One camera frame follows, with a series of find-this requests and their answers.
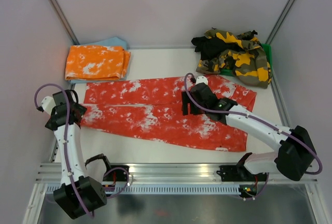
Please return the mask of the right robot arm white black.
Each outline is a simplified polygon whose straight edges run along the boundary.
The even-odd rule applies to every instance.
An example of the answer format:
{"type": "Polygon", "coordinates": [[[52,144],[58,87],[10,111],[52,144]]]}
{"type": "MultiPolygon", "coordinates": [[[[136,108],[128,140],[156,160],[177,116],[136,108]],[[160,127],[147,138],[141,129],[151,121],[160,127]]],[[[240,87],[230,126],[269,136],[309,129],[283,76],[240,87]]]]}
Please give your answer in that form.
{"type": "Polygon", "coordinates": [[[205,114],[211,120],[239,129],[268,145],[267,153],[246,153],[236,164],[241,180],[262,173],[279,172],[293,181],[310,175],[309,167],[318,160],[308,131],[296,126],[273,124],[261,119],[238,102],[218,98],[205,83],[197,83],[182,93],[183,114],[205,114]]]}

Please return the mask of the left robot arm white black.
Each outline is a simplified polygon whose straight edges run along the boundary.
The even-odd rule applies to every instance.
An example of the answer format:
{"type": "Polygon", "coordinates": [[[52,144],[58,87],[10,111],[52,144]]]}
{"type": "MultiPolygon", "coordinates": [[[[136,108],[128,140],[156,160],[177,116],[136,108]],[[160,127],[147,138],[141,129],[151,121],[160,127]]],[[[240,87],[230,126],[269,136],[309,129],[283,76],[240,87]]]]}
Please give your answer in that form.
{"type": "Polygon", "coordinates": [[[71,219],[85,214],[93,217],[96,209],[106,205],[102,181],[113,175],[113,168],[107,165],[103,154],[83,159],[80,122],[87,109],[77,101],[73,90],[55,93],[43,101],[51,105],[45,127],[53,131],[61,157],[61,186],[53,192],[53,197],[71,219]]]}

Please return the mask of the camouflage yellow green trousers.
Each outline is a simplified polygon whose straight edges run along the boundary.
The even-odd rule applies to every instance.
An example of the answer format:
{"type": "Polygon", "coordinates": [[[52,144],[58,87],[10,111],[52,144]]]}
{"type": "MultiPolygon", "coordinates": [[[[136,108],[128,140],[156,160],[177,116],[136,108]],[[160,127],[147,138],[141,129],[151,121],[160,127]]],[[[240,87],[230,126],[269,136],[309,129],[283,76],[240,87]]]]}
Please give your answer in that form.
{"type": "Polygon", "coordinates": [[[266,89],[272,80],[272,71],[255,30],[236,35],[212,28],[204,37],[219,39],[234,45],[211,60],[199,60],[196,71],[202,74],[220,74],[223,69],[234,72],[242,83],[266,89]]]}

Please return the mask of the red white tie-dye trousers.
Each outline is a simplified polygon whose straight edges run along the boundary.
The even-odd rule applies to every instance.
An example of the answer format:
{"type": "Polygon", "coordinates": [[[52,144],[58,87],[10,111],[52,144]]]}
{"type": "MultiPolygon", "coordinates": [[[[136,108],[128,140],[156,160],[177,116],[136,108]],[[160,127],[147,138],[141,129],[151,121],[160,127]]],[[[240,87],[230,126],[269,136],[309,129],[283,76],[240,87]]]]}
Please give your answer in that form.
{"type": "Polygon", "coordinates": [[[244,152],[247,134],[206,115],[183,115],[184,77],[89,83],[81,125],[195,149],[244,152]]]}

